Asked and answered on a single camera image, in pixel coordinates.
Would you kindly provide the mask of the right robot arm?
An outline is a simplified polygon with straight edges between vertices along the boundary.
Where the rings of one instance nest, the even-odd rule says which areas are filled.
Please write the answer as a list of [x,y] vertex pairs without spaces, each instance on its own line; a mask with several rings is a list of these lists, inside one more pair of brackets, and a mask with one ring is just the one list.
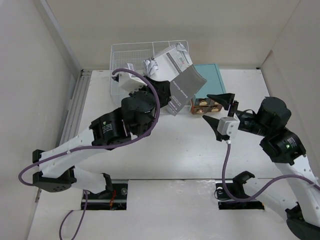
[[319,239],[320,185],[302,141],[287,128],[292,113],[286,103],[269,96],[258,111],[241,111],[233,93],[211,94],[209,98],[228,112],[220,119],[204,117],[217,141],[230,146],[238,131],[261,136],[260,147],[281,172],[269,183],[260,182],[249,171],[231,179],[222,172],[214,192],[218,203],[234,209],[260,202],[283,218],[298,239]]

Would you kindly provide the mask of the grey Canon setup guide booklet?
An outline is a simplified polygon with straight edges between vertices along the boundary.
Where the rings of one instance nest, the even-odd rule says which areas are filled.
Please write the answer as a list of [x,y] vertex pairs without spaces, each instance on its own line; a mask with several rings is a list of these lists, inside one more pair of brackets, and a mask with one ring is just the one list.
[[206,82],[192,64],[170,81],[171,98],[166,107],[167,111],[176,116]]

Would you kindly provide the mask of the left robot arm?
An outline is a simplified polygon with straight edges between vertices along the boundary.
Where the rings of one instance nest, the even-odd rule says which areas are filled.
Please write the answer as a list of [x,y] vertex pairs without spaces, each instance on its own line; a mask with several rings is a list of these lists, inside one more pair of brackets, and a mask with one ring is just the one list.
[[92,173],[77,166],[78,163],[115,148],[129,145],[134,140],[151,134],[159,119],[160,108],[171,97],[169,81],[147,78],[145,85],[121,100],[121,106],[93,120],[88,128],[76,137],[50,151],[35,150],[33,163],[38,172],[32,175],[32,184],[46,192],[58,193],[70,188],[82,189],[101,198],[113,192],[112,180],[107,173]]

